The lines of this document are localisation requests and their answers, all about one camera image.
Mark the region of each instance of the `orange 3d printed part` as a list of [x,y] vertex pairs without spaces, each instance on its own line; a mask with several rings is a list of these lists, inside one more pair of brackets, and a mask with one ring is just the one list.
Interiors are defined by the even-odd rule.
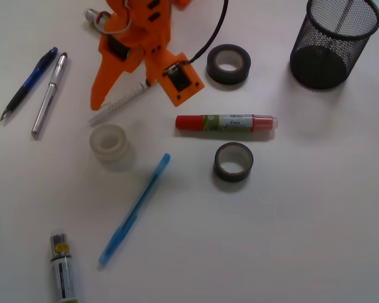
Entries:
[[[175,0],[186,6],[191,0]],[[99,110],[122,72],[132,73],[144,60],[147,84],[158,81],[175,106],[199,92],[204,84],[180,53],[167,50],[170,42],[170,0],[107,0],[114,10],[101,30],[102,62],[91,92],[91,108]]]

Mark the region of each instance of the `black mesh pencil cup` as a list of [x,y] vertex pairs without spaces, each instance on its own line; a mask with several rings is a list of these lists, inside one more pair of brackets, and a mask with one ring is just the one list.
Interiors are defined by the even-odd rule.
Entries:
[[336,87],[378,28],[379,9],[371,0],[309,0],[291,53],[292,74],[310,88]]

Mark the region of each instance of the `white table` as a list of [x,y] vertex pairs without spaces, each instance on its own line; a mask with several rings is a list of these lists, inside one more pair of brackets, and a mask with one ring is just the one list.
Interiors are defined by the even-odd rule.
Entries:
[[[194,63],[206,88],[174,107],[161,87],[111,120],[133,151],[98,163],[88,145],[99,36],[83,17],[103,0],[0,1],[0,115],[37,59],[56,46],[69,65],[40,141],[30,130],[52,73],[0,125],[0,302],[53,302],[49,237],[63,229],[81,302],[379,302],[379,31],[349,79],[310,92],[289,72],[305,0],[230,1],[213,46],[252,58],[247,82],[224,91]],[[188,57],[207,41],[221,0],[174,9],[170,50]],[[110,98],[139,80],[124,74]],[[273,140],[182,136],[180,114],[270,114]],[[250,177],[212,173],[218,147],[246,144]],[[100,271],[97,260],[164,153],[172,160],[144,212]]]

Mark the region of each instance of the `glue stick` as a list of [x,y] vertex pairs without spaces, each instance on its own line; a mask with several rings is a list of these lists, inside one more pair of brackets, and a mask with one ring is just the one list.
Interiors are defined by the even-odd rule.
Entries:
[[258,115],[177,116],[176,127],[186,131],[271,131],[278,119]]

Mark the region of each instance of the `black cable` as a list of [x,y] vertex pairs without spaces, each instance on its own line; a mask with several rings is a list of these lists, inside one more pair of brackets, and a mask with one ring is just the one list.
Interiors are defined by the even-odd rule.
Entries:
[[214,33],[212,34],[212,36],[210,36],[208,42],[195,54],[195,56],[191,60],[185,62],[186,64],[191,64],[195,60],[197,60],[200,56],[202,56],[203,53],[207,51],[207,49],[210,47],[212,42],[215,40],[217,34],[219,33],[220,28],[222,27],[223,20],[225,19],[228,5],[229,5],[229,0],[224,0],[222,14],[220,14],[220,19],[219,19],[219,22],[217,23]]

